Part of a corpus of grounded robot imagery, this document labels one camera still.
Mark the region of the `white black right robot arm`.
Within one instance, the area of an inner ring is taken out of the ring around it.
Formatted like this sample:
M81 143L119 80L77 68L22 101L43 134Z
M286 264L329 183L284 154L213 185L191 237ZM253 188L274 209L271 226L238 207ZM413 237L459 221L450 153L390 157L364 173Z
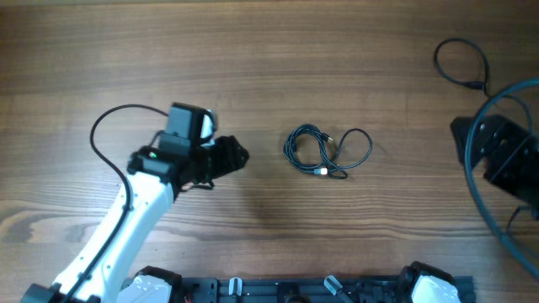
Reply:
M485 161L484 178L492 185L524 201L516 207L499 236L519 253L538 254L515 239L510 228L523 210L538 217L538 138L502 115L491 115L478 123L472 140L470 165ZM401 272L396 290L398 302L474 302L472 279L453 277L425 263L413 262Z

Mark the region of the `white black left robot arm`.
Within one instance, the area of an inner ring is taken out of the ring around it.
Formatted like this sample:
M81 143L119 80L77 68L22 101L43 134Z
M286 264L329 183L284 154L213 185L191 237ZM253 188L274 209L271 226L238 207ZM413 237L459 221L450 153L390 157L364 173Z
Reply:
M32 284L24 302L180 302L182 277L146 267L128 272L149 233L188 185L213 189L214 180L245 166L248 151L234 136L215 137L216 114L174 103L164 129L130 155L115 202L77 257L51 286Z

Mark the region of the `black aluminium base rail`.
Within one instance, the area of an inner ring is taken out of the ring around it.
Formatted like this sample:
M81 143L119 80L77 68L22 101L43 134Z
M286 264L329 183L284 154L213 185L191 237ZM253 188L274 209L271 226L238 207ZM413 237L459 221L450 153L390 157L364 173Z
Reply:
M362 276L338 279L344 295L353 302L399 302L398 276ZM184 278L177 295L180 303L286 303L294 297L303 302L342 302L316 279L216 279Z

